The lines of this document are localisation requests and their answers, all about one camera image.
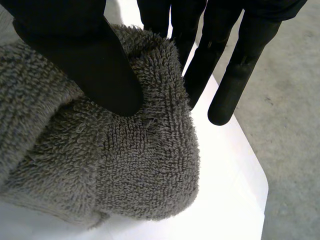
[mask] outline concrete floor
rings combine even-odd
[[[320,239],[319,13],[320,1],[309,0],[282,24],[235,111],[269,183],[263,240]],[[213,73],[218,82],[240,20]]]

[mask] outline fabric loop texture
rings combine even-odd
[[[22,40],[0,47],[1,201],[89,228],[110,214],[165,219],[196,198],[198,143],[177,49],[149,31],[114,30],[143,88],[132,117],[94,104]]]

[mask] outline white surface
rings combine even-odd
[[[142,26],[135,0],[121,0],[119,5],[124,24]],[[186,211],[159,222],[113,216],[101,227],[87,231],[49,215],[0,203],[0,239],[259,240],[267,179],[234,116],[225,126],[208,121],[207,110],[217,88],[212,76],[192,112],[200,145],[200,191]]]

